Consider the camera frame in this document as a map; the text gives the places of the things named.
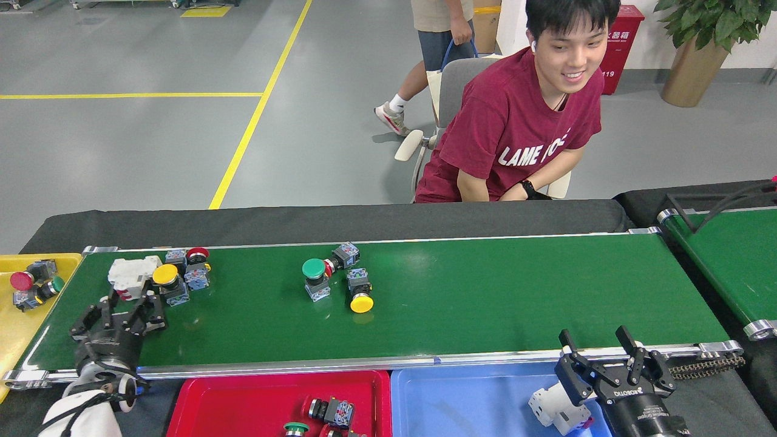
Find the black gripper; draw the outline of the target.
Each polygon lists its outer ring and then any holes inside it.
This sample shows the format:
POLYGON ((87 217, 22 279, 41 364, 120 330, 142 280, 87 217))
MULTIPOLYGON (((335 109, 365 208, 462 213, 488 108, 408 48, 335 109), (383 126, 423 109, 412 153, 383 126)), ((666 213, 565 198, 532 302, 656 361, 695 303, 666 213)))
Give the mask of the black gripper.
POLYGON ((96 305, 89 305, 72 324, 76 338, 76 370, 80 371, 94 360, 114 366, 117 362, 136 370, 144 341, 142 334, 167 329, 163 301, 155 293, 142 296, 137 304, 137 333, 114 329, 113 310, 116 293, 104 296, 96 305))
MULTIPOLYGON (((646 350, 625 326, 616 337, 629 355, 629 370, 621 387, 599 384, 599 404, 614 436, 691 436, 683 417, 671 415, 663 399, 677 388, 666 360, 657 350, 646 350)), ((555 373, 574 406, 594 395, 597 378, 611 382, 603 365, 591 362, 577 351, 568 330, 560 335, 562 354, 555 373)))

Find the person's right hand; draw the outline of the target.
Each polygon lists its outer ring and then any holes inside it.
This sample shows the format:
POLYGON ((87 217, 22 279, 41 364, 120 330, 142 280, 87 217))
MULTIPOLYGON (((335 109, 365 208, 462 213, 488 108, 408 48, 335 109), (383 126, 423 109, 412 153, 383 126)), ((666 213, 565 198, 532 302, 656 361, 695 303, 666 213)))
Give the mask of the person's right hand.
POLYGON ((473 30, 464 16, 452 16, 450 17, 450 34, 452 34, 452 42, 456 46, 461 46, 471 41, 473 30))

